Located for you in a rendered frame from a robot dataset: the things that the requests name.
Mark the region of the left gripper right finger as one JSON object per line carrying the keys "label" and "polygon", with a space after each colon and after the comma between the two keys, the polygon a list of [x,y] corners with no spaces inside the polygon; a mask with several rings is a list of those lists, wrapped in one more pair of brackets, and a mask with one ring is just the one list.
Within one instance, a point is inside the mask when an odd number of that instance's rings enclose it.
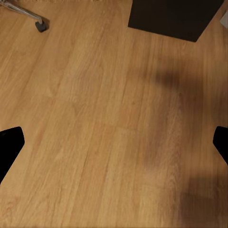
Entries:
{"label": "left gripper right finger", "polygon": [[228,165],[228,128],[221,126],[216,128],[213,144]]}

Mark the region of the swivel chair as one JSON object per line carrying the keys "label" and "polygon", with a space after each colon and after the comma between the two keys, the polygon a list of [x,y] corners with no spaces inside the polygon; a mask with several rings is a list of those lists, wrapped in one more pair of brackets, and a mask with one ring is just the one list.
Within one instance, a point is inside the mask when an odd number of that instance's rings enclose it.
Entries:
{"label": "swivel chair", "polygon": [[14,6],[13,4],[6,2],[5,0],[0,0],[0,7],[4,7],[7,9],[10,9],[10,10],[19,12],[21,14],[24,14],[24,15],[36,20],[35,27],[37,28],[38,31],[47,29],[47,27],[46,27],[45,23],[42,21],[41,17],[38,17],[36,14],[34,14],[30,11],[22,9],[18,6]]}

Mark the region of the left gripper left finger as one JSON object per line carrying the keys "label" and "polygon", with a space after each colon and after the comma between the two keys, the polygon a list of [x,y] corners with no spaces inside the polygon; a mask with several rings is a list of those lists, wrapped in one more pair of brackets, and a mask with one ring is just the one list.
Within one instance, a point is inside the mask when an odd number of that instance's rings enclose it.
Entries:
{"label": "left gripper left finger", "polygon": [[0,184],[25,144],[20,126],[0,132]]}

